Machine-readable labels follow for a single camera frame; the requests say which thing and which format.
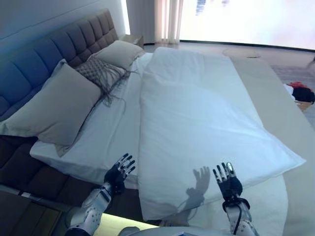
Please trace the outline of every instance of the white curtain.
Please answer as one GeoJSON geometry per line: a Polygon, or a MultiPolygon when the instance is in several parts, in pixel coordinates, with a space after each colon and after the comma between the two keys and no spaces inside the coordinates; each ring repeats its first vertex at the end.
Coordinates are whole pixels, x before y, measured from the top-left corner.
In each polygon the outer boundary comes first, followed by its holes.
{"type": "Polygon", "coordinates": [[[184,0],[155,0],[155,40],[179,43],[184,0]]]}

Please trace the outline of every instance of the robotic arm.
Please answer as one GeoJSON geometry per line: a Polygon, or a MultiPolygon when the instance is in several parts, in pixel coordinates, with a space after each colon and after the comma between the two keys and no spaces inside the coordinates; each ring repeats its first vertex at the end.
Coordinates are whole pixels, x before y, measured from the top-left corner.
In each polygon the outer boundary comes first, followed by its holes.
{"type": "Polygon", "coordinates": [[[213,169],[213,173],[225,200],[222,207],[227,213],[231,233],[238,236],[259,236],[252,224],[252,216],[249,211],[251,206],[246,199],[240,198],[243,186],[236,177],[232,164],[222,163],[222,167],[224,173],[217,165],[220,176],[215,169],[213,169]]]}
{"type": "MultiPolygon", "coordinates": [[[[82,207],[74,214],[65,236],[92,236],[94,234],[99,227],[102,213],[108,208],[111,199],[114,195],[123,193],[125,189],[124,180],[135,169],[134,163],[135,160],[128,153],[122,156],[106,173],[104,184],[100,188],[93,190],[82,203],[82,207]]],[[[217,165],[219,175],[214,169],[213,173],[225,200],[222,207],[227,213],[231,234],[237,236],[259,236],[252,224],[252,217],[249,212],[250,205],[246,199],[240,198],[243,187],[235,175],[232,164],[229,162],[226,165],[222,163],[222,167],[224,173],[219,165],[217,165]]],[[[141,231],[131,235],[151,235],[150,232],[152,231],[147,231],[148,234],[141,231]]]]}
{"type": "Polygon", "coordinates": [[[94,189],[73,215],[65,236],[92,236],[94,234],[112,197],[122,194],[125,190],[124,180],[135,169],[134,163],[135,160],[128,153],[116,162],[106,173],[104,184],[94,189]]]}

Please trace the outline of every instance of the window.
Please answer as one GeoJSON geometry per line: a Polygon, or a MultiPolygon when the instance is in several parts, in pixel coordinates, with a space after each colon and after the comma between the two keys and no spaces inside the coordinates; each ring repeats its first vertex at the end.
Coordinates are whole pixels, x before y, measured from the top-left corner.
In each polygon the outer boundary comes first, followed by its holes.
{"type": "Polygon", "coordinates": [[[315,49],[314,0],[184,0],[181,40],[315,49]]]}

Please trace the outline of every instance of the gray headboard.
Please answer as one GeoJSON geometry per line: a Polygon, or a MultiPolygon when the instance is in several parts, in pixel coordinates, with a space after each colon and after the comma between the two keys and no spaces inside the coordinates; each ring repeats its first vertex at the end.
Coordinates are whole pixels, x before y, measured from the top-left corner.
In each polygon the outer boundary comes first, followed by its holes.
{"type": "Polygon", "coordinates": [[[27,103],[65,58],[76,67],[107,47],[117,34],[108,9],[72,23],[0,65],[0,121],[27,103]]]}

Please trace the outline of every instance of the headboard panel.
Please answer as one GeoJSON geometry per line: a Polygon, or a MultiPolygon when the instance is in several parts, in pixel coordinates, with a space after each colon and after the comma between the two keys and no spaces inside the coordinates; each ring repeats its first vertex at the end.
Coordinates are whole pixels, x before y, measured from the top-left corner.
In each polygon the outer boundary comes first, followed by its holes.
{"type": "Polygon", "coordinates": [[[62,58],[77,67],[117,39],[110,12],[103,9],[50,34],[0,65],[0,121],[41,89],[62,58]]]}

